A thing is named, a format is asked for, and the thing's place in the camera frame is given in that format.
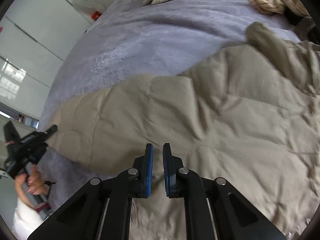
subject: white sleeve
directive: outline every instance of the white sleeve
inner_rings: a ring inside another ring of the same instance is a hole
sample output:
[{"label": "white sleeve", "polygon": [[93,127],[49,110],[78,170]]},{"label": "white sleeve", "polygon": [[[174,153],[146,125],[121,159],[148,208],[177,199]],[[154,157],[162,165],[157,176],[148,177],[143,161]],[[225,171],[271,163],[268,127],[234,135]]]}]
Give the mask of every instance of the white sleeve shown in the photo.
[{"label": "white sleeve", "polygon": [[27,240],[31,233],[43,223],[37,211],[18,198],[18,205],[13,216],[13,234],[18,240]]}]

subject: person's arm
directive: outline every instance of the person's arm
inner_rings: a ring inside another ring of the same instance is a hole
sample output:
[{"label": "person's arm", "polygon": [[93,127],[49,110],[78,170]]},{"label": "person's arm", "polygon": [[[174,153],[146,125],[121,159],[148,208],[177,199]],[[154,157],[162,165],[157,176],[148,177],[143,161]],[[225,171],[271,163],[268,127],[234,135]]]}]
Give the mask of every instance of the person's arm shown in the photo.
[{"label": "person's arm", "polygon": [[[41,193],[48,194],[48,188],[44,185],[41,174],[36,166],[32,166],[31,169],[32,174],[27,181],[29,192],[34,195]],[[21,174],[16,176],[14,180],[18,195],[18,205],[13,217],[13,233],[18,240],[27,240],[29,235],[43,222],[22,190],[22,185],[26,181],[26,177],[26,174]]]},{"label": "person's arm", "polygon": [[[32,173],[28,178],[27,184],[28,184],[28,192],[39,195],[41,193],[48,194],[48,188],[46,185],[44,185],[44,181],[41,178],[40,172],[37,170],[37,167],[35,165],[32,165],[31,167]],[[15,177],[14,185],[15,189],[18,195],[18,198],[28,205],[29,207],[34,209],[34,206],[30,203],[28,200],[26,194],[22,190],[22,185],[26,181],[26,174],[21,174]]]}]

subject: metal screw head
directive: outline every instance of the metal screw head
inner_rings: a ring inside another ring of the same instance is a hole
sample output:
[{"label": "metal screw head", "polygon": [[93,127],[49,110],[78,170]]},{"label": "metal screw head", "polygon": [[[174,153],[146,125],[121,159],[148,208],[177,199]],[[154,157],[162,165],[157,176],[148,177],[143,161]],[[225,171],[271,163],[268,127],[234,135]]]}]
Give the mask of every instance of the metal screw head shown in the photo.
[{"label": "metal screw head", "polygon": [[180,169],[179,169],[179,172],[180,172],[181,174],[188,174],[189,170],[188,170],[187,168],[180,168]]},{"label": "metal screw head", "polygon": [[227,181],[224,178],[217,178],[216,182],[217,182],[217,184],[222,185],[222,186],[227,183]]},{"label": "metal screw head", "polygon": [[90,180],[90,184],[91,185],[98,185],[100,183],[100,179],[98,179],[98,178],[93,178],[93,179],[91,179]]},{"label": "metal screw head", "polygon": [[131,168],[131,169],[128,169],[128,173],[130,175],[136,175],[138,173],[138,170],[135,168]]}]

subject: striped cloth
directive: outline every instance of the striped cloth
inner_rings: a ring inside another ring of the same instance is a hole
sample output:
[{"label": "striped cloth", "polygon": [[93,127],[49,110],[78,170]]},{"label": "striped cloth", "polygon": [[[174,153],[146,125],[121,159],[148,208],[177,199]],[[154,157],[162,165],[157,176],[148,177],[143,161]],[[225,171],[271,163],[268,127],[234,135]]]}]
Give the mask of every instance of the striped cloth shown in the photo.
[{"label": "striped cloth", "polygon": [[300,0],[248,0],[253,8],[262,14],[284,14],[288,7],[294,14],[304,17],[310,16]]}]

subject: fuzzy gray bedspread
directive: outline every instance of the fuzzy gray bedspread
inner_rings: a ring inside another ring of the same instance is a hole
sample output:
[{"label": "fuzzy gray bedspread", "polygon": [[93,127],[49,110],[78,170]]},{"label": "fuzzy gray bedspread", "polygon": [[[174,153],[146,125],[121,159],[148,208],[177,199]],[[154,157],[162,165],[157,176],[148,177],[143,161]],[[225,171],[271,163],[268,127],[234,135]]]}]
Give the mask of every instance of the fuzzy gray bedspread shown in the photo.
[{"label": "fuzzy gray bedspread", "polygon": [[[221,47],[245,42],[244,31],[253,22],[265,22],[280,37],[299,41],[283,16],[261,15],[247,0],[171,0],[145,7],[142,1],[116,0],[83,35],[58,71],[39,130],[46,128],[57,106],[74,95],[141,73],[176,75]],[[39,169],[57,183],[49,198],[54,209],[96,176],[52,149]]]}]

